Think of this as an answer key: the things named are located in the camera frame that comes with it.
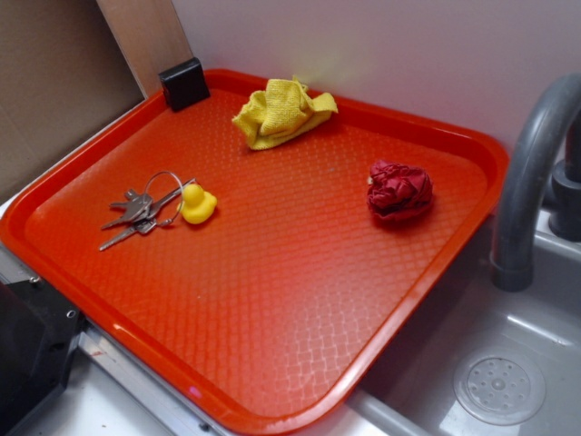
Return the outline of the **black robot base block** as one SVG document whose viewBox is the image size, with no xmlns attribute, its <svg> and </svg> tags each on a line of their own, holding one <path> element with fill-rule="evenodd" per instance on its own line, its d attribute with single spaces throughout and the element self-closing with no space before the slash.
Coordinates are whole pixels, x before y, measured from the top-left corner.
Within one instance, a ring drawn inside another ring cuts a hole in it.
<svg viewBox="0 0 581 436">
<path fill-rule="evenodd" d="M 13 435 L 67 388 L 80 309 L 34 278 L 1 285 L 1 433 Z"/>
</svg>

